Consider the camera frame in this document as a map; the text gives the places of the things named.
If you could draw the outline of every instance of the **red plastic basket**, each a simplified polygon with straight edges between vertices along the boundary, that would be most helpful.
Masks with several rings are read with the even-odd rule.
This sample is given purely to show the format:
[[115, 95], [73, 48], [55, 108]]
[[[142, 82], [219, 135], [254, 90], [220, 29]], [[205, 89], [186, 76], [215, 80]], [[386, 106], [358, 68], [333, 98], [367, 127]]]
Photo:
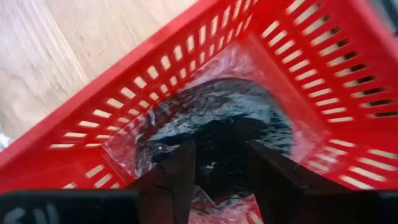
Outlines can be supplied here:
[[364, 0], [199, 1], [0, 154], [0, 191], [130, 183], [101, 144], [232, 42], [294, 122], [292, 159], [352, 189], [396, 189], [398, 50], [373, 10]]

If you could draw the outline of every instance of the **clear plastic bag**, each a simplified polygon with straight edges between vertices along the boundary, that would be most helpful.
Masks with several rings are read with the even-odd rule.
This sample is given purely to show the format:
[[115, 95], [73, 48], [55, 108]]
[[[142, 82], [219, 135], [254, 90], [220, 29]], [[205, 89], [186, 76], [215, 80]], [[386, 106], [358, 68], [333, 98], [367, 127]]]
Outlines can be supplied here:
[[[210, 136], [205, 138], [207, 141], [225, 138], [221, 143], [228, 144], [232, 139], [212, 132], [218, 126], [224, 128], [221, 132], [237, 129], [235, 138], [259, 141], [288, 156], [293, 145], [294, 125], [264, 86], [249, 81], [262, 83], [262, 79], [265, 79], [263, 72], [254, 65], [249, 54], [239, 45], [232, 44], [197, 71], [193, 81], [187, 83], [177, 96], [171, 96], [151, 108], [147, 114], [139, 115], [109, 138], [104, 147], [135, 178], [150, 171], [157, 161], [179, 147], [183, 139], [194, 138], [197, 144], [201, 144], [197, 147], [206, 148], [201, 136], [208, 134]], [[231, 147], [236, 144], [241, 142], [232, 142]], [[223, 153], [225, 157], [243, 155], [243, 152]], [[216, 181], [216, 177], [211, 178], [211, 173], [218, 172], [220, 169], [217, 166], [225, 163], [212, 159], [197, 161], [199, 173], [208, 181]], [[233, 175], [237, 178], [243, 176], [240, 173]], [[244, 190], [227, 195], [228, 198], [221, 202], [214, 201], [217, 194], [202, 187], [196, 187], [190, 223], [244, 223], [245, 214], [257, 206], [252, 192], [246, 191], [245, 183], [233, 187], [233, 190]]]

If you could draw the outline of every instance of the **wooden floor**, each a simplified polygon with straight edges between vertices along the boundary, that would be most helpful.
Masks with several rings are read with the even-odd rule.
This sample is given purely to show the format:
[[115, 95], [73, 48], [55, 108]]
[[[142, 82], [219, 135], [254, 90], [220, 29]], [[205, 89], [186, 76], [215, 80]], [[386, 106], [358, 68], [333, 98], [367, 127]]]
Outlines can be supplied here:
[[196, 0], [0, 0], [0, 124], [18, 138]]

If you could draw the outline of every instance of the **plastic bag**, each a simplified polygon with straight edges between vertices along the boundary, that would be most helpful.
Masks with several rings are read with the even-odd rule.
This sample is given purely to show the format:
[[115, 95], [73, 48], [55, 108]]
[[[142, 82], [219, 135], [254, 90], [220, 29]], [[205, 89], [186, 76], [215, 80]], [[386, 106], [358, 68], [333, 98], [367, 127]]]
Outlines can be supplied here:
[[138, 178], [186, 138], [195, 139], [199, 175], [191, 222], [242, 223], [243, 214], [256, 206], [244, 170], [245, 142], [256, 140], [288, 156], [291, 123], [263, 86], [248, 81], [264, 75], [238, 45], [229, 46], [194, 76], [177, 96], [138, 116], [104, 146]]

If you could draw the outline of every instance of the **black object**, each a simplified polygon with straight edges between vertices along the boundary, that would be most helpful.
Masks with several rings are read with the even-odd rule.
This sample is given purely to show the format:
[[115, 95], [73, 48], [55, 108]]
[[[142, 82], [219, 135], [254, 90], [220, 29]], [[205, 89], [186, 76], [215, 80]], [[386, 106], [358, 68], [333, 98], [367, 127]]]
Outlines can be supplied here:
[[218, 212], [214, 204], [226, 205], [227, 201], [253, 194], [248, 180], [247, 141], [262, 141], [285, 155], [289, 155], [293, 142], [290, 121], [271, 93], [249, 80], [208, 81], [165, 99], [152, 111], [139, 134], [134, 134], [140, 136], [135, 169], [167, 159], [174, 147], [194, 139], [195, 184], [214, 202], [192, 207], [203, 213]]
[[398, 193], [353, 191], [257, 142], [249, 179], [264, 223], [398, 223]]
[[0, 223], [139, 223], [138, 194], [120, 190], [27, 190], [2, 194]]

